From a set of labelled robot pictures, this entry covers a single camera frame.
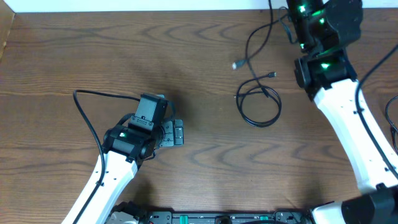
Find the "green light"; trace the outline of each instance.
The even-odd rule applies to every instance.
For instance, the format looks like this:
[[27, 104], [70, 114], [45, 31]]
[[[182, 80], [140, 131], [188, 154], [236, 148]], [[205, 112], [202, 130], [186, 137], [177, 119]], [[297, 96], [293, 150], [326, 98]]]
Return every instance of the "green light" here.
[[330, 66], [330, 64], [322, 63], [321, 66], [322, 66], [323, 69], [327, 69]]
[[312, 16], [317, 16], [317, 15], [319, 15], [319, 14], [321, 14], [321, 13], [322, 13], [322, 10], [319, 10], [319, 11], [314, 12], [314, 13], [312, 14]]
[[305, 12], [305, 6], [300, 6], [299, 9], [300, 9], [300, 12]]

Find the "wooden table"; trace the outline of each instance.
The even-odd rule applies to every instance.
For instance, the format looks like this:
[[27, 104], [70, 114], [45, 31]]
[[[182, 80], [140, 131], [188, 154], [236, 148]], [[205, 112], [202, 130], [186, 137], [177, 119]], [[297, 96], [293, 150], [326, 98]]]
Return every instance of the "wooden table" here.
[[[0, 223], [59, 223], [97, 160], [93, 137], [75, 107], [74, 89], [139, 96], [161, 93], [185, 122], [184, 147], [161, 149], [120, 196], [176, 211], [304, 208], [359, 195], [336, 134], [295, 81], [291, 46], [279, 24], [253, 60], [283, 101], [269, 128], [242, 120], [234, 94], [251, 75], [231, 63], [243, 57], [252, 30], [269, 11], [17, 14], [0, 64]], [[398, 42], [398, 10], [367, 9], [362, 38], [348, 47], [361, 77]], [[253, 39], [258, 47], [266, 30]], [[365, 94], [391, 140], [384, 107], [397, 93], [393, 56]], [[98, 135], [137, 103], [80, 95]], [[276, 106], [264, 96], [245, 102], [255, 119]], [[391, 108], [397, 121], [398, 105]]]

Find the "wood grain tabletop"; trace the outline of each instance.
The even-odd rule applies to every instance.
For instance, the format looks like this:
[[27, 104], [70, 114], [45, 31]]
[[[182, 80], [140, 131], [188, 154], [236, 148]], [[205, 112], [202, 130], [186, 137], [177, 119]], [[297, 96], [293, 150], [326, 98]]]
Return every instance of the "wood grain tabletop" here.
[[[307, 208], [359, 195], [349, 160], [329, 122], [295, 81], [300, 47], [276, 24], [252, 61], [282, 98], [271, 127], [240, 117], [234, 95], [250, 79], [231, 69], [269, 11], [17, 14], [0, 64], [0, 223], [60, 223], [98, 157], [72, 91], [164, 94], [184, 120], [185, 145], [161, 149], [118, 199], [175, 211]], [[398, 9], [366, 9], [362, 38], [348, 56], [362, 77], [398, 42]], [[266, 30], [252, 40], [262, 43]], [[398, 55], [364, 87], [391, 141], [384, 107], [398, 92]], [[80, 95], [102, 139], [137, 103]], [[398, 121], [398, 103], [392, 119]], [[251, 96], [244, 111], [271, 118], [273, 101]]]

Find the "cable connector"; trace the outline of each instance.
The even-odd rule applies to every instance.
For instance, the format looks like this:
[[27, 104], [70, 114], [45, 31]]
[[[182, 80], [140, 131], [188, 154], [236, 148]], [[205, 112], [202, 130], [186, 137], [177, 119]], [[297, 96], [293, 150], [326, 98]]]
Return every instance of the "cable connector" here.
[[232, 69], [237, 70], [238, 68], [242, 67], [245, 63], [246, 63], [245, 59], [237, 60], [234, 63], [232, 63]]
[[274, 78], [274, 77], [276, 77], [276, 72], [270, 72], [268, 74], [268, 78]]

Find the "white backdrop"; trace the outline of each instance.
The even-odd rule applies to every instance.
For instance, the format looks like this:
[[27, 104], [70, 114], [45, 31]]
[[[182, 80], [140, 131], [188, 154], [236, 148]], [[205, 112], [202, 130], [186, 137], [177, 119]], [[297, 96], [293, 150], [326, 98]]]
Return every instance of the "white backdrop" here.
[[[191, 11], [268, 9], [267, 0], [4, 0], [14, 12]], [[364, 7], [398, 7], [398, 0], [363, 0]], [[272, 0], [272, 7], [287, 6]]]

